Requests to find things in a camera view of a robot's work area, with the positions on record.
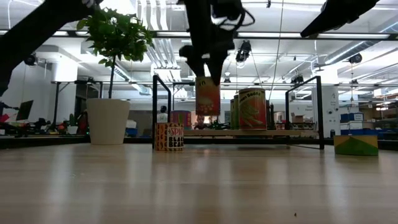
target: ceiling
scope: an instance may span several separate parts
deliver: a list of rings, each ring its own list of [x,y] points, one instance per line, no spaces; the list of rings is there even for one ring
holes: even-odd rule
[[[143,2],[141,0],[131,0],[131,2],[136,8],[137,15],[141,18]],[[244,7],[253,14],[256,18],[256,23],[249,27],[242,27],[240,31],[300,32],[318,15],[324,0],[285,0],[283,15],[281,0],[273,0],[271,8],[269,9],[266,8],[266,2],[266,0],[243,0]],[[8,29],[9,23],[11,26],[15,25],[39,4],[38,0],[15,0],[11,1],[11,3],[9,0],[0,0],[0,29]],[[146,4],[146,20],[150,24],[150,19],[154,16],[151,15],[150,6],[152,6],[152,4],[151,1],[147,1]],[[8,5],[10,5],[10,20],[8,19],[7,13]],[[158,1],[156,5],[157,26],[160,27],[161,8]],[[183,7],[176,6],[175,1],[167,1],[166,12],[166,22],[169,30],[184,31],[188,28],[186,12]],[[398,4],[395,0],[380,0],[374,9],[365,13],[365,15],[354,23],[347,24],[341,29],[331,32],[375,33],[380,31],[380,29],[388,23],[394,21],[398,22],[397,12]],[[149,28],[154,30],[154,26],[151,24]],[[67,24],[63,29],[75,29],[75,23]],[[236,49],[240,47],[242,41],[243,40],[234,41]],[[289,78],[294,76],[295,73],[292,72],[289,74],[289,72],[302,63],[304,63],[302,66],[303,69],[300,69],[299,73],[304,77],[311,77],[314,71],[311,69],[309,60],[313,60],[314,56],[319,56],[319,58],[322,59],[352,43],[352,41],[348,40],[279,41],[249,39],[249,41],[252,46],[252,54],[246,60],[244,67],[240,65],[240,68],[237,68],[236,62],[234,61],[235,52],[233,51],[231,51],[231,56],[224,62],[223,74],[226,72],[230,73],[229,77],[232,82],[236,82],[236,77],[238,78],[238,82],[244,83],[258,82],[259,79],[264,83],[272,83],[273,80],[277,83],[290,82]],[[179,48],[189,44],[189,42],[188,39],[170,40],[177,65],[181,68],[180,76],[182,80],[192,80],[193,78],[193,74],[186,66],[184,58],[178,56]],[[89,54],[90,49],[88,47],[91,44],[84,42],[84,39],[76,39],[73,42],[65,43],[65,39],[53,38],[45,44],[58,45],[63,47],[66,51],[68,51],[68,48],[72,45],[73,47],[79,47],[80,50],[73,53],[80,61],[78,74],[81,76],[92,76],[96,80],[109,80],[109,69],[97,64],[100,58]],[[328,67],[325,72],[320,72],[319,75],[324,75],[325,78],[327,78],[327,72],[330,72],[330,70],[338,71],[338,80],[336,80],[336,82],[348,83],[351,81],[351,77],[360,77],[361,75],[370,74],[396,63],[395,58],[398,56],[398,52],[395,51],[396,48],[398,48],[398,42],[384,41],[364,50],[361,52],[364,58],[362,62],[363,65],[359,64],[354,67],[354,75],[351,75],[350,64],[346,62],[336,63]],[[162,56],[166,58],[165,53],[162,50],[160,51]],[[132,80],[148,82],[152,80],[150,71],[151,68],[153,68],[153,63],[147,56],[142,63],[122,61],[119,62],[119,65],[131,76]],[[367,80],[363,80],[363,83],[382,83],[384,80],[388,80],[390,83],[396,82],[396,80],[393,80],[394,77],[398,78],[398,71],[396,69],[381,72]],[[228,89],[233,87],[224,86],[223,88]],[[132,89],[132,87],[116,86],[115,89],[128,90]],[[372,88],[362,89],[364,92],[369,90],[372,90]]]

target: wall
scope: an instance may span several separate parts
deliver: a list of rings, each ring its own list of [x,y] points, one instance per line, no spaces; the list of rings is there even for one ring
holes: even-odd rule
[[[17,106],[22,102],[33,100],[29,121],[34,122],[39,118],[49,118],[50,92],[52,72],[40,66],[30,67],[25,63],[19,64],[12,72],[8,90],[0,99],[9,106]],[[14,110],[4,110],[4,114],[15,114]],[[15,121],[16,116],[8,121]]]

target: potted plant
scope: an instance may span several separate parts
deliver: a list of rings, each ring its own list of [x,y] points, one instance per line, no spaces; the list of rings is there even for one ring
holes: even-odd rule
[[[77,133],[77,123],[76,123],[76,119],[75,116],[73,114],[69,115],[69,121],[68,121],[68,133],[69,134],[76,134]]]
[[[135,14],[120,14],[112,9],[97,9],[92,16],[81,20],[77,29],[87,27],[93,42],[94,55],[102,55],[98,63],[111,69],[109,99],[87,101],[88,122],[92,144],[122,144],[130,104],[112,100],[116,60],[142,61],[147,46],[152,45],[151,33]]]

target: table surface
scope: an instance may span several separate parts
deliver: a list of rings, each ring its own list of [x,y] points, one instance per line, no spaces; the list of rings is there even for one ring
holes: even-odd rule
[[[0,223],[396,223],[397,170],[397,152],[332,147],[3,150]]]

